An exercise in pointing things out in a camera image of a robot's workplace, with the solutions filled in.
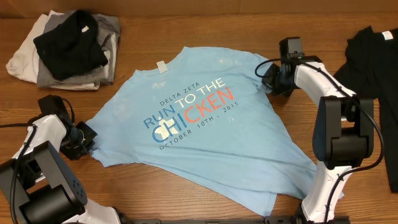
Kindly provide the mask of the light blue t-shirt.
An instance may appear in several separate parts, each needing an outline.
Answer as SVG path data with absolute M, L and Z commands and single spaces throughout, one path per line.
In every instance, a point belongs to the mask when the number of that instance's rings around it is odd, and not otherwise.
M 105 167 L 156 166 L 267 216 L 276 197 L 304 198 L 316 166 L 266 96 L 264 57 L 184 47 L 159 69 L 136 70 L 88 121 Z

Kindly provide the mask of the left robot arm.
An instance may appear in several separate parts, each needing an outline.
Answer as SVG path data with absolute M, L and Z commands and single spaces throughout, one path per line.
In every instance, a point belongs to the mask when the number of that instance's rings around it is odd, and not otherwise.
M 79 159 L 97 133 L 84 122 L 74 126 L 57 115 L 39 115 L 26 123 L 21 148 L 1 164 L 1 190 L 14 223 L 130 223 L 114 207 L 89 199 L 83 184 L 62 159 Z

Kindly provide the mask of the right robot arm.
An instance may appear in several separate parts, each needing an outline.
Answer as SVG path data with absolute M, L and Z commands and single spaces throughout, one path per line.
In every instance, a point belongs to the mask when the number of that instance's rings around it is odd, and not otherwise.
M 359 99 L 325 69 L 316 57 L 268 61 L 262 84 L 273 95 L 302 89 L 317 105 L 312 148 L 317 158 L 313 184 L 291 217 L 267 217 L 266 223 L 349 223 L 336 217 L 335 207 L 349 177 L 373 153 L 376 126 L 373 101 Z

